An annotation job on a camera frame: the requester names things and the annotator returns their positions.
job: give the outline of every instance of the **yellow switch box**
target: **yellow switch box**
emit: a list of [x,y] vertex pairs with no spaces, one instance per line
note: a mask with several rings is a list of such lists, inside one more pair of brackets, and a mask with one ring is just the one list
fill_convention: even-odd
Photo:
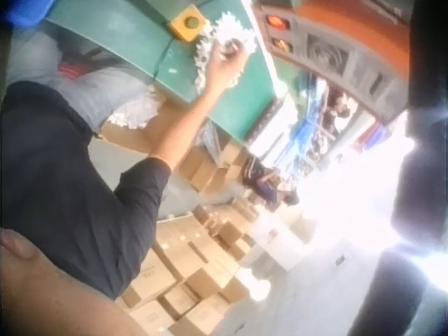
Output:
[[200,34],[205,22],[205,17],[202,16],[196,6],[190,5],[169,22],[168,26],[180,39],[191,42]]

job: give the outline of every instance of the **dark hair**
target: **dark hair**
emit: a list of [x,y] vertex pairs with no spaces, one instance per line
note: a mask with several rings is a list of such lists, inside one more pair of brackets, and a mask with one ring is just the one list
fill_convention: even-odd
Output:
[[299,204],[300,199],[297,196],[297,190],[294,189],[290,191],[289,195],[284,198],[283,202],[285,202],[288,206]]
[[342,119],[347,119],[350,116],[350,110],[348,107],[344,108],[337,116]]

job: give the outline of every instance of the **gray pants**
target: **gray pants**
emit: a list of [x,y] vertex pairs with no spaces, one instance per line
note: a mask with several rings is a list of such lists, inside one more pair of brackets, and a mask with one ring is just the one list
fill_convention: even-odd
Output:
[[38,29],[13,31],[6,70],[6,85],[31,81],[58,91],[69,105],[97,132],[118,107],[143,93],[150,78],[124,64],[87,73],[75,80],[58,71],[62,52],[57,27],[42,24]]

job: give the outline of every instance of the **green table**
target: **green table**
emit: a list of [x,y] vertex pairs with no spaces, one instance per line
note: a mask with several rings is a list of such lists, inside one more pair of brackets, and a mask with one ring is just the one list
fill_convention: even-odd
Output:
[[[230,11],[245,27],[251,27],[240,0],[195,3],[210,21]],[[157,83],[181,101],[189,104],[197,96],[194,45],[172,41],[172,35],[162,25],[163,19],[145,0],[58,0],[48,20],[90,39],[152,77],[158,68]],[[160,62],[168,45],[166,57]],[[258,48],[238,86],[224,94],[210,118],[243,142],[273,98],[272,80]]]

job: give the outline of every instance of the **shirt sleeve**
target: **shirt sleeve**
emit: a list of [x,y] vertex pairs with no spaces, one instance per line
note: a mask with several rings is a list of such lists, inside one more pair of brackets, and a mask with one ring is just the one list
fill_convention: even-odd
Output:
[[149,157],[122,173],[115,189],[115,196],[126,208],[127,225],[144,240],[140,242],[145,250],[142,257],[154,242],[158,210],[170,175],[171,169],[165,162]]

